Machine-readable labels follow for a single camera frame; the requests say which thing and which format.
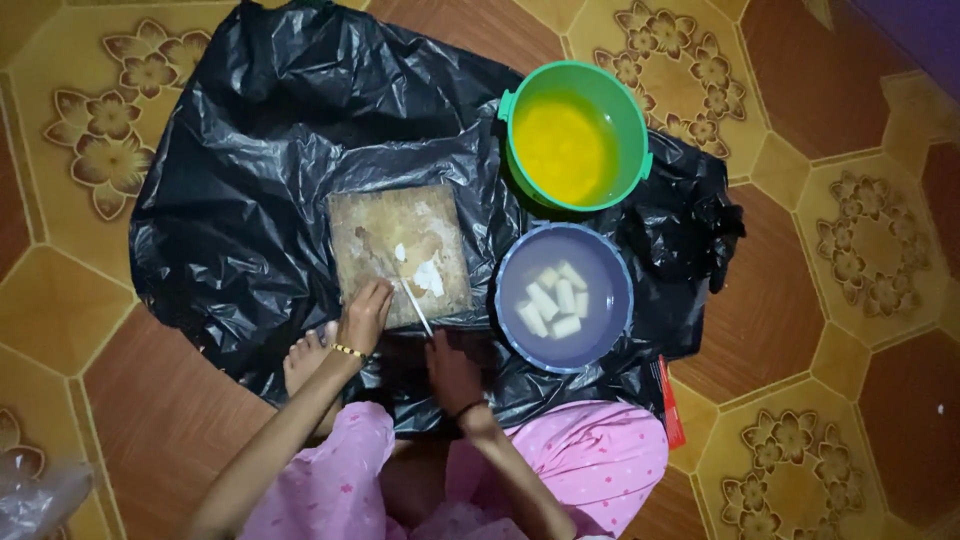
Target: person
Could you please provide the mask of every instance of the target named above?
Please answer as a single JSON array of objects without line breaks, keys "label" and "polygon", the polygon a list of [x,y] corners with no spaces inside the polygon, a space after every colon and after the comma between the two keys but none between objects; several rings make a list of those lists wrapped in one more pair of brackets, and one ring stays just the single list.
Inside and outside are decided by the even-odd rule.
[{"label": "person", "polygon": [[[308,331],[290,348],[283,360],[289,402],[213,481],[185,537],[620,535],[666,468],[663,426],[643,408],[577,402],[504,430],[483,399],[479,368],[437,330],[426,345],[430,380],[463,439],[420,459],[416,444],[395,441],[393,421],[381,405],[352,403],[331,411],[373,352],[393,296],[390,282],[368,282],[339,323],[325,326],[323,337]],[[328,412],[333,420],[326,440],[302,449]]]}]

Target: pink clothing with star print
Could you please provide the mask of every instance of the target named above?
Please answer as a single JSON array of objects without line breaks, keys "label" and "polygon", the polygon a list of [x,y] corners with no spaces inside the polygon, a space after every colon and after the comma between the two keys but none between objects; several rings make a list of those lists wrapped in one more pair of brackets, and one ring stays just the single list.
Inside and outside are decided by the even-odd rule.
[{"label": "pink clothing with star print", "polygon": [[[632,405],[563,405],[507,433],[570,512],[580,536],[619,536],[666,468],[662,425]],[[394,442],[383,407],[347,405],[327,440],[287,465],[240,538],[525,540],[507,517],[494,470],[467,441],[450,446],[447,502],[419,528],[401,528],[386,515],[376,479]]]}]

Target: wooden cutting board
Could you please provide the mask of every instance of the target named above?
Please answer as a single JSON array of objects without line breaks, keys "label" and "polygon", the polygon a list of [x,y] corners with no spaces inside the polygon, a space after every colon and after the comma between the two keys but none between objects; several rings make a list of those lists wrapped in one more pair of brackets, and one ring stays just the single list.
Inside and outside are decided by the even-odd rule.
[{"label": "wooden cutting board", "polygon": [[[398,278],[407,279],[427,319],[473,308],[450,185],[331,193],[327,207],[344,302],[369,279],[379,276],[396,287],[388,329],[420,321]],[[405,260],[396,257],[399,244]],[[439,274],[442,291],[435,281],[424,280],[427,273],[423,270],[430,262]],[[424,286],[415,283],[418,276]]]}]

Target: black plastic bag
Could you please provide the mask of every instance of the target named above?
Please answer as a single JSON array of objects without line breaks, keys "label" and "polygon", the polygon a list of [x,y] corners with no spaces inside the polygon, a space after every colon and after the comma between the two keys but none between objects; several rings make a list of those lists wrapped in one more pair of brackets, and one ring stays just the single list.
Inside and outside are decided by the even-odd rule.
[{"label": "black plastic bag", "polygon": [[[503,176],[504,126],[495,119],[503,90],[521,81],[502,64],[366,13],[241,3],[186,85],[137,200],[130,245],[138,294],[214,365],[282,403],[287,348],[340,315],[324,197],[447,183],[478,308],[436,324],[470,331],[460,338],[489,367],[500,421],[515,425],[581,399],[661,412],[651,362],[697,352],[705,279],[722,281],[732,256],[732,242],[718,240],[730,236],[736,209],[724,195],[724,163],[651,134],[651,179],[585,222],[623,249],[635,277],[634,327],[585,373],[542,372],[497,341],[488,315],[496,262],[532,226]],[[725,220],[710,222],[716,214]],[[679,234],[698,240],[695,263],[671,247]],[[673,257],[650,249],[658,237]],[[381,349],[383,359],[348,386],[347,399],[384,402],[401,433],[440,429],[420,332],[394,332]]]}]

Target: green bucket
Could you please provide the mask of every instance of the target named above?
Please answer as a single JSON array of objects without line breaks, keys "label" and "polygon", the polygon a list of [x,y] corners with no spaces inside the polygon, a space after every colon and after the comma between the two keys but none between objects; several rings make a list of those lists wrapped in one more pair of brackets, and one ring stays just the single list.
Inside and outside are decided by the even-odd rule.
[{"label": "green bucket", "polygon": [[[527,175],[514,147],[514,111],[524,101],[544,91],[571,90],[590,101],[613,127],[619,144],[617,174],[612,189],[603,200],[590,207],[570,205],[551,197]],[[647,126],[634,97],[616,78],[595,65],[581,61],[554,61],[534,70],[520,83],[516,93],[503,92],[497,118],[507,123],[507,165],[514,180],[534,201],[552,209],[595,211],[611,207],[650,176],[653,155],[649,151]]]}]

